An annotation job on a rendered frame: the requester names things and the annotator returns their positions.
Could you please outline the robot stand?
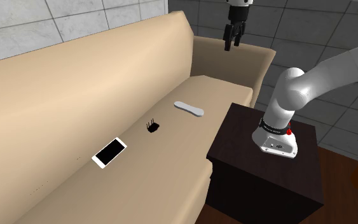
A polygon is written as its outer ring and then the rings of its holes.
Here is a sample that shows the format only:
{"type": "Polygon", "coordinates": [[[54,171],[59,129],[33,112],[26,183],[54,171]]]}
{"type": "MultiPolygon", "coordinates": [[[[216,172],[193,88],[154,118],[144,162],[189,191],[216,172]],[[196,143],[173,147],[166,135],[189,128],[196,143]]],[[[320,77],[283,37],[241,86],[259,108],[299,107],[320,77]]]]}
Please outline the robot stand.
{"type": "Polygon", "coordinates": [[[231,104],[207,153],[207,205],[244,224],[299,224],[324,205],[315,127],[297,121],[295,158],[265,153],[252,140],[263,111],[231,104]]]}

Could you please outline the beige sofa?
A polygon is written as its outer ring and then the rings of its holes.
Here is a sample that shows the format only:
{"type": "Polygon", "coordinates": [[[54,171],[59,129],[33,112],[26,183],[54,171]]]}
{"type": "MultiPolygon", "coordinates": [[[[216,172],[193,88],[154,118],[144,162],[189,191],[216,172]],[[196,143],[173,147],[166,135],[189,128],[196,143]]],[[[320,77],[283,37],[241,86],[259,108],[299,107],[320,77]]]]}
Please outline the beige sofa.
{"type": "Polygon", "coordinates": [[[174,11],[0,60],[0,224],[195,224],[207,152],[274,56],[225,51],[174,11]],[[116,137],[127,148],[101,169],[92,157],[116,137]]]}

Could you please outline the small black router with antennas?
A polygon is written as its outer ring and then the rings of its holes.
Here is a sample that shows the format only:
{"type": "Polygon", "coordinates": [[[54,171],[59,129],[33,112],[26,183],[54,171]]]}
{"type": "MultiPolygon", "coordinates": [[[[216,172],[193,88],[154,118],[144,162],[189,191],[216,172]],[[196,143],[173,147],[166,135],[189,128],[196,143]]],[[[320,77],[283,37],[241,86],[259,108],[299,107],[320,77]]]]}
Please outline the small black router with antennas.
{"type": "Polygon", "coordinates": [[[158,130],[159,127],[160,125],[158,123],[155,123],[153,118],[150,120],[150,122],[146,124],[146,128],[150,133],[155,132],[156,130],[158,130]]]}

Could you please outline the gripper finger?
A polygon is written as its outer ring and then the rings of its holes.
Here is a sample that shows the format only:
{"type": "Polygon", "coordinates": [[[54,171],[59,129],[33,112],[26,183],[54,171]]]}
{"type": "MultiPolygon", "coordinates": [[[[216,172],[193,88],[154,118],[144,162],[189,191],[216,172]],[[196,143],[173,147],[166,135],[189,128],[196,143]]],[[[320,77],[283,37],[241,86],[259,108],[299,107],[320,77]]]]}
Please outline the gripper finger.
{"type": "Polygon", "coordinates": [[[237,22],[234,25],[234,28],[235,28],[234,45],[235,46],[239,46],[240,40],[241,40],[241,38],[242,38],[242,36],[244,35],[244,32],[245,32],[245,26],[246,26],[246,21],[237,22]]]}
{"type": "Polygon", "coordinates": [[[223,35],[225,51],[230,51],[231,42],[232,42],[233,37],[234,37],[234,25],[226,24],[225,29],[224,29],[224,35],[223,35]]]}

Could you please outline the white smartphone with black screen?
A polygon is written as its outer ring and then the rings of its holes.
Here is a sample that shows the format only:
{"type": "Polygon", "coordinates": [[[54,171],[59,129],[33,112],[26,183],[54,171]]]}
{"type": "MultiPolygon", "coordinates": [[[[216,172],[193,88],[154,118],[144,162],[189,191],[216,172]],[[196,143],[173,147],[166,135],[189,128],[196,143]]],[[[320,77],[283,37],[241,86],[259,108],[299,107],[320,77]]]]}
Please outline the white smartphone with black screen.
{"type": "Polygon", "coordinates": [[[104,169],[111,161],[113,161],[127,145],[118,137],[114,138],[110,143],[105,145],[103,149],[98,151],[92,160],[101,168],[104,169]]]}

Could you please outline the grey remote control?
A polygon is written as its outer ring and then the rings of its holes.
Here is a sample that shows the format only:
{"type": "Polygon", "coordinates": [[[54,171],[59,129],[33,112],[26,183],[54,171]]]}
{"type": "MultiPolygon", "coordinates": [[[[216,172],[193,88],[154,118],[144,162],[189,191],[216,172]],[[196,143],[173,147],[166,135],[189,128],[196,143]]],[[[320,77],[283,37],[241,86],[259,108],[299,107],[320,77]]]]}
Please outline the grey remote control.
{"type": "Polygon", "coordinates": [[[204,115],[204,110],[203,109],[191,106],[191,105],[186,104],[186,103],[181,102],[181,101],[176,101],[174,103],[174,106],[176,108],[178,108],[178,109],[181,109],[183,111],[189,112],[192,115],[197,116],[197,117],[202,117],[204,115]]]}

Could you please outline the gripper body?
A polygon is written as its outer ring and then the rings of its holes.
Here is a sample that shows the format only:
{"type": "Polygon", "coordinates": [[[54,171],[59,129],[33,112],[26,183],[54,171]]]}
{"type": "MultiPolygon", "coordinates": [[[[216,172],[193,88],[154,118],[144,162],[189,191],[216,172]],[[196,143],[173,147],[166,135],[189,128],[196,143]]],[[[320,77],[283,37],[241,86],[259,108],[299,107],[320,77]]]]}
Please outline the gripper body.
{"type": "Polygon", "coordinates": [[[245,24],[249,14],[249,6],[230,6],[228,20],[231,25],[245,24]]]}

